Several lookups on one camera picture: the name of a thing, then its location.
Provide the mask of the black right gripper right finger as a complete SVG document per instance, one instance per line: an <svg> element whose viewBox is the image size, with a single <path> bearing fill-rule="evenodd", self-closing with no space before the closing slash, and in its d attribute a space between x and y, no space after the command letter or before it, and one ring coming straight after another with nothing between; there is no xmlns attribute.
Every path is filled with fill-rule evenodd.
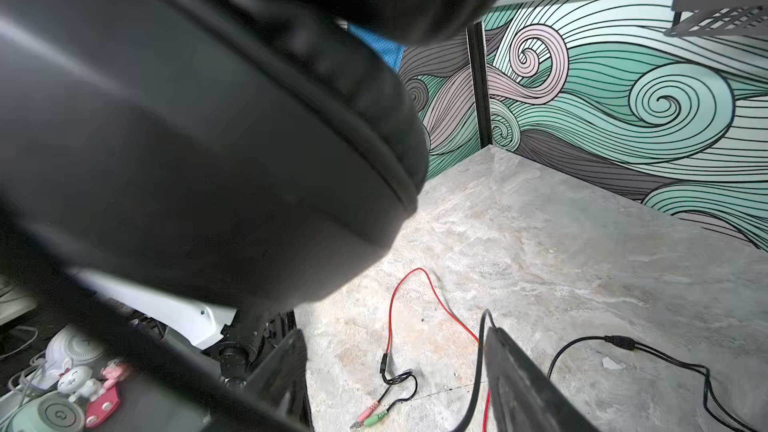
<svg viewBox="0 0 768 432"><path fill-rule="evenodd" d="M504 329L488 329L484 360L499 431L597 432Z"/></svg>

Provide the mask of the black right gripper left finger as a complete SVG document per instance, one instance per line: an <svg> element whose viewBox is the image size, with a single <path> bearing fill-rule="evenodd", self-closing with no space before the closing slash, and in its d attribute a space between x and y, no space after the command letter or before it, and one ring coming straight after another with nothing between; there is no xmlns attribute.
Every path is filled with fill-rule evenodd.
<svg viewBox="0 0 768 432"><path fill-rule="evenodd" d="M302 431L312 431L306 365L303 331L291 330L248 378L244 391L279 417L297 421Z"/></svg>

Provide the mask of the black blue gaming headset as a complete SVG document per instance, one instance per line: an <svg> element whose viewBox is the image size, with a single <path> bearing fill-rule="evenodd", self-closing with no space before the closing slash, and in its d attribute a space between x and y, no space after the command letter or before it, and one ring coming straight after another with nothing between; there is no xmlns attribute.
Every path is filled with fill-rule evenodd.
<svg viewBox="0 0 768 432"><path fill-rule="evenodd" d="M1 0L1 274L222 431L298 431L132 327L91 269L253 315L322 299L416 212L427 134L359 25L439 42L497 0Z"/></svg>

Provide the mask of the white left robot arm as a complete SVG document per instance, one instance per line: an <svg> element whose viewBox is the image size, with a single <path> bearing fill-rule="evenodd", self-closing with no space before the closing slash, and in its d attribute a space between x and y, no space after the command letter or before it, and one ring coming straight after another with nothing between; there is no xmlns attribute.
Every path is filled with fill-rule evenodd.
<svg viewBox="0 0 768 432"><path fill-rule="evenodd" d="M245 385L258 356L258 328L263 325L260 317L91 269L77 269L74 276L96 293L159 321L200 354L217 361L229 387Z"/></svg>

